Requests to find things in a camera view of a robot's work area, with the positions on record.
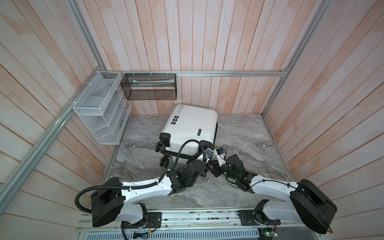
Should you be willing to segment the white and black suitcase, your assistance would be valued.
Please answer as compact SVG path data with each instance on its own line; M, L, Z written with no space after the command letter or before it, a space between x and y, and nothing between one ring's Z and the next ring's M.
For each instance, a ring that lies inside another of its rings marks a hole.
M204 149L214 150L218 128L218 114L214 110L179 104L174 107L159 136L155 151L164 156L160 166L167 168L170 160L179 158L186 164Z

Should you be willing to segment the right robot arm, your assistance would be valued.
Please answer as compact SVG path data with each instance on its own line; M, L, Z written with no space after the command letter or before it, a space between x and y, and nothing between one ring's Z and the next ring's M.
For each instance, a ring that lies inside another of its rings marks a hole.
M287 220L302 223L318 234L332 231L331 222L338 208L311 181L283 182L251 173L237 155L218 157L209 161L209 166L215 177L225 177L232 187L279 199L279 202L263 199L257 204L253 218L258 225Z

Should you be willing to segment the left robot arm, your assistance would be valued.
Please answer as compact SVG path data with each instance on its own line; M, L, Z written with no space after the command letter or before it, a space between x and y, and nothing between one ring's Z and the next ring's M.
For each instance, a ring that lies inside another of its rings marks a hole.
M194 160L184 169L166 172L163 177L142 182L120 182L112 178L97 186L91 195L92 226L97 228L111 222L126 222L139 228L148 221L148 211L141 201L183 192L205 175L207 166Z

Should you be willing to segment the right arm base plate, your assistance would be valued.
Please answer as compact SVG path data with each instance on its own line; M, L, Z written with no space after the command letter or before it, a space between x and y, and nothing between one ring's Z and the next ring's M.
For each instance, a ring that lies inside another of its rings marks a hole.
M280 220L270 220L261 211L240 210L237 211L242 226L278 226L281 225Z

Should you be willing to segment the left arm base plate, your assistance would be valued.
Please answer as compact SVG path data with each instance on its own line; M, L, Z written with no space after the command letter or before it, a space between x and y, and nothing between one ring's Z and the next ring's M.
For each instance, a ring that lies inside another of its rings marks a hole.
M161 227L162 212L149 212L136 224L130 224L129 222L123 221L123 229L140 229L140 228L151 228L157 229Z

